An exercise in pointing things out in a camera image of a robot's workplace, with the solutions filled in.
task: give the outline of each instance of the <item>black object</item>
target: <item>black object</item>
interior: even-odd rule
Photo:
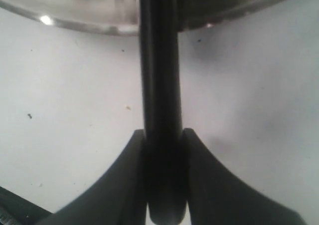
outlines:
[[[50,216],[32,209],[34,220],[24,224],[48,216],[38,225],[144,225],[149,204],[156,224],[176,225],[188,201],[193,225],[305,225],[231,174],[193,130],[182,130],[177,1],[140,3],[145,129],[135,131],[111,168],[78,199]],[[10,202],[0,200],[0,206]],[[18,206],[6,209],[15,215]]]

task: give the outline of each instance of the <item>shiny metal surface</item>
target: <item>shiny metal surface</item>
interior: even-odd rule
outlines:
[[[43,22],[88,32],[138,33],[138,0],[0,0],[0,6]],[[244,16],[282,0],[178,0],[180,31]]]

